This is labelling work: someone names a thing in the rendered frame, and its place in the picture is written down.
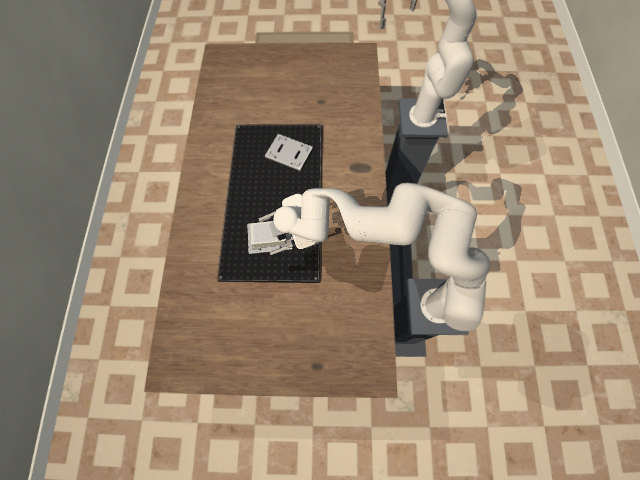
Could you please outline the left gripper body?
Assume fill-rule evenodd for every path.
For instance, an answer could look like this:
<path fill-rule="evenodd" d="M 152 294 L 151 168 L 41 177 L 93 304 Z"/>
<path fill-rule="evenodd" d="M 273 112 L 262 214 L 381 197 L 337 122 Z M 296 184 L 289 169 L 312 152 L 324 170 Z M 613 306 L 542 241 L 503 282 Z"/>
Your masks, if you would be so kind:
<path fill-rule="evenodd" d="M 282 206 L 299 206 L 301 207 L 302 205 L 302 195 L 303 194 L 294 194 L 288 198 L 285 198 L 282 202 Z M 307 239 L 292 235 L 295 245 L 298 249 L 305 249 L 314 245 L 317 245 L 318 243 L 315 242 L 310 242 Z"/>

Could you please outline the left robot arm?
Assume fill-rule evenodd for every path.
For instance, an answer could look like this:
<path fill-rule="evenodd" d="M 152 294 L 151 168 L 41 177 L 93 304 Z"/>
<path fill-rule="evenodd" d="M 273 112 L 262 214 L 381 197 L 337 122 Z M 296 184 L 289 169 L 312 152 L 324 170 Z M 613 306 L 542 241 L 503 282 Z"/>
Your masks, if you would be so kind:
<path fill-rule="evenodd" d="M 446 323 L 455 330 L 478 327 L 490 261 L 482 250 L 470 247 L 477 219 L 472 204 L 414 183 L 396 186 L 387 207 L 361 206 L 345 191 L 314 188 L 303 193 L 301 207 L 283 206 L 275 212 L 269 224 L 273 237 L 280 241 L 289 233 L 310 242 L 325 241 L 330 199 L 337 204 L 351 238 L 362 242 L 410 245 L 418 238 L 427 211 L 436 214 L 428 257 L 435 270 L 450 277 L 423 295 L 422 313 L 431 322 Z"/>

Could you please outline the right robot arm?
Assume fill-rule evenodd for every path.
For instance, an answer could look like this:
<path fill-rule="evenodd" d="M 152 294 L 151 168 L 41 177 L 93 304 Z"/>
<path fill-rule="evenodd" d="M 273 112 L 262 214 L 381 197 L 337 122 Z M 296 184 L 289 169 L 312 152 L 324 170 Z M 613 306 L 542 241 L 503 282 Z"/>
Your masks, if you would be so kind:
<path fill-rule="evenodd" d="M 423 128 L 431 127 L 439 117 L 447 116 L 440 113 L 443 109 L 438 109 L 442 99 L 449 99 L 459 92 L 474 63 L 467 40 L 477 16 L 474 3 L 472 0 L 445 1 L 450 15 L 438 44 L 439 53 L 428 60 L 417 103 L 409 113 L 410 120 Z"/>

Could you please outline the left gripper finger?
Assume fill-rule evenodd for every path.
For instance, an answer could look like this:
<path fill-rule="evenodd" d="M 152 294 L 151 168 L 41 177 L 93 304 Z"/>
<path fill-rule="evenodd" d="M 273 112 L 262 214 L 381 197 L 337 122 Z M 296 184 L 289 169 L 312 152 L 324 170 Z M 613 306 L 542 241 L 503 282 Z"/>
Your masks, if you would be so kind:
<path fill-rule="evenodd" d="M 292 247 L 296 246 L 296 245 L 295 245 L 295 243 L 293 243 L 293 240 L 294 240 L 294 239 L 293 239 L 292 234 L 290 234 L 290 236 L 291 236 L 291 239 L 290 239 L 290 240 L 287 240 L 287 244 L 288 244 L 288 246 L 286 246 L 286 247 L 279 247 L 279 248 L 277 248 L 277 249 L 271 250 L 271 251 L 269 251 L 269 252 L 270 252 L 270 255 L 273 255 L 273 254 L 279 253 L 279 252 L 281 252 L 281 251 L 284 251 L 284 250 L 286 250 L 286 249 L 289 249 L 289 248 L 292 248 Z"/>
<path fill-rule="evenodd" d="M 277 210 L 278 210 L 278 209 L 277 209 Z M 276 211 L 277 211 L 277 210 L 276 210 Z M 275 212 L 276 212 L 276 211 L 275 211 Z M 266 215 L 266 216 L 263 216 L 263 217 L 259 218 L 259 221 L 260 221 L 260 222 L 265 222 L 265 221 L 267 221 L 267 220 L 269 220 L 269 219 L 272 219 L 272 218 L 273 218 L 272 216 L 274 216 L 275 212 L 273 212 L 273 213 L 271 213 L 271 214 L 268 214 L 268 215 Z"/>

